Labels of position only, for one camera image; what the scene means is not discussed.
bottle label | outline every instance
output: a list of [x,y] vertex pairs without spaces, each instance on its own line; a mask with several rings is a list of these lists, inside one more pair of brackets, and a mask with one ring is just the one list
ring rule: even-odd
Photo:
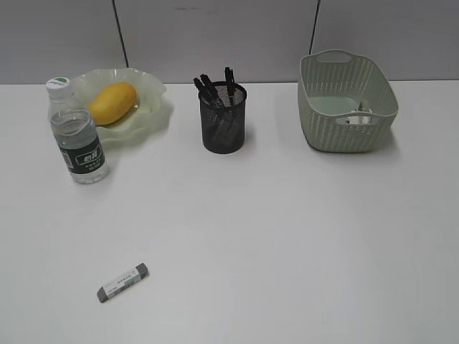
[[75,174],[91,173],[105,162],[99,137],[85,147],[67,149],[60,147],[60,152],[70,172]]

white bottle cap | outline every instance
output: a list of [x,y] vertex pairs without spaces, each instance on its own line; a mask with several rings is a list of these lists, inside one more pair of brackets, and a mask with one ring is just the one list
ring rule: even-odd
[[49,97],[53,100],[64,100],[73,96],[72,85],[66,77],[55,77],[46,83]]

gray eraser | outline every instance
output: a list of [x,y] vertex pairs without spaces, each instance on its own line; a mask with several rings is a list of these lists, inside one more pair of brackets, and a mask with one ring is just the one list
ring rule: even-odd
[[130,269],[121,276],[116,277],[109,283],[104,284],[98,290],[98,299],[101,303],[115,297],[122,291],[128,289],[138,281],[148,276],[148,268],[144,263],[137,265],[135,268]]

basket handle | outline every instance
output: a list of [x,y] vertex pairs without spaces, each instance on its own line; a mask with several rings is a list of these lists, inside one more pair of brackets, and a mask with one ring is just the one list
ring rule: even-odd
[[319,63],[348,63],[355,58],[356,55],[341,49],[330,49],[318,52],[313,56],[316,57],[316,61]]
[[[362,123],[362,124],[352,124],[352,123],[342,123],[339,119],[340,118],[350,118],[350,117],[368,117],[371,118],[372,121],[370,123]],[[343,113],[340,115],[335,115],[334,119],[337,125],[376,125],[381,119],[384,119],[384,116],[378,115],[376,113],[368,113],[368,112],[359,112],[356,111],[355,113]]]

gray wall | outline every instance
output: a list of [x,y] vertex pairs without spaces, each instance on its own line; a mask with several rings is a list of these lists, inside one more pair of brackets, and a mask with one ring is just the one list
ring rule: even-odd
[[[131,67],[163,82],[202,72],[295,81],[317,0],[116,0]],[[322,0],[313,52],[375,59],[391,80],[459,78],[459,1]],[[0,11],[0,83],[125,67],[111,0],[16,0]]]
[[119,0],[129,63],[164,82],[206,72],[291,81],[308,53],[316,0]]
[[459,78],[459,1],[322,0],[313,52],[374,59],[391,80]]
[[125,67],[110,0],[3,1],[0,45],[1,84]]

